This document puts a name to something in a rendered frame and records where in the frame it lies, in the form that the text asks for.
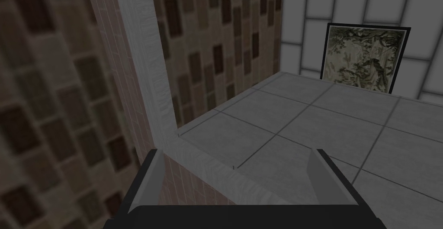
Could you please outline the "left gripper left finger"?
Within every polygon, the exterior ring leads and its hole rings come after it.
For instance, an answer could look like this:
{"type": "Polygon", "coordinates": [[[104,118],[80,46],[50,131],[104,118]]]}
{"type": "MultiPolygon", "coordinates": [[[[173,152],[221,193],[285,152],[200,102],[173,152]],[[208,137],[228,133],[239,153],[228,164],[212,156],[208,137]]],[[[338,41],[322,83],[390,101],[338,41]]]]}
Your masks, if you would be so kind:
{"type": "Polygon", "coordinates": [[[131,183],[117,215],[126,215],[138,206],[157,205],[164,177],[164,153],[161,149],[153,148],[131,183]]]}

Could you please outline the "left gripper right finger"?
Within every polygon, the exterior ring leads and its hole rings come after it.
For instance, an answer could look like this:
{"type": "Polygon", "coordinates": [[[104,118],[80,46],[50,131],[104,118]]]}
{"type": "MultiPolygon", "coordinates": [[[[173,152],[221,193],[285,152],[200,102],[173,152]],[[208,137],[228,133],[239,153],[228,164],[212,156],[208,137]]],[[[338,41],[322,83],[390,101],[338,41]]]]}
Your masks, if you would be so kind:
{"type": "Polygon", "coordinates": [[[313,148],[311,150],[307,174],[319,204],[369,207],[362,196],[338,169],[337,165],[321,148],[313,148]]]}

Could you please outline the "black framed tree picture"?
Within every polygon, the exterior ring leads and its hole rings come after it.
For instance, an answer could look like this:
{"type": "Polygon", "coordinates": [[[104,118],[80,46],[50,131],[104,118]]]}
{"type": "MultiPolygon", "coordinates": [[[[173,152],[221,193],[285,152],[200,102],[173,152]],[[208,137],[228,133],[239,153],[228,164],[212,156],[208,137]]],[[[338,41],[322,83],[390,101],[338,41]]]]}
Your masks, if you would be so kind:
{"type": "Polygon", "coordinates": [[[320,79],[390,94],[410,27],[328,23],[320,79]]]}

